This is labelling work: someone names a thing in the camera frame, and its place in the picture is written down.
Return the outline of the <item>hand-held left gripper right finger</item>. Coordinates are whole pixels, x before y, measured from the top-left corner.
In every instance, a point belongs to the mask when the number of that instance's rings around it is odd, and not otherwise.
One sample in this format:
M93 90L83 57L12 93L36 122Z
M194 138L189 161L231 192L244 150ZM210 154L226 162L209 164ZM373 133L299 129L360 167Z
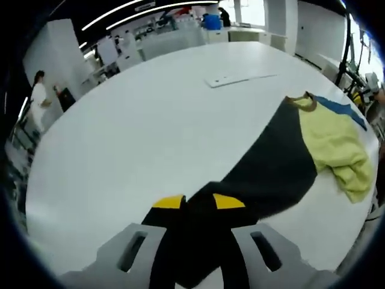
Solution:
M220 270L225 288L326 288L333 274L317 270L260 211L235 197L192 197L192 286Z

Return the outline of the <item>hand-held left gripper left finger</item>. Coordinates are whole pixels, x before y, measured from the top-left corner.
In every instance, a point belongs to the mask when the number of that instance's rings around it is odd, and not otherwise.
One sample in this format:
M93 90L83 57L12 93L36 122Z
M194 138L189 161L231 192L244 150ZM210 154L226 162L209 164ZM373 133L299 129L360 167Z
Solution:
M174 229L184 218L182 194L156 201L142 223L131 223L97 250L93 263L60 276L64 288L174 288Z

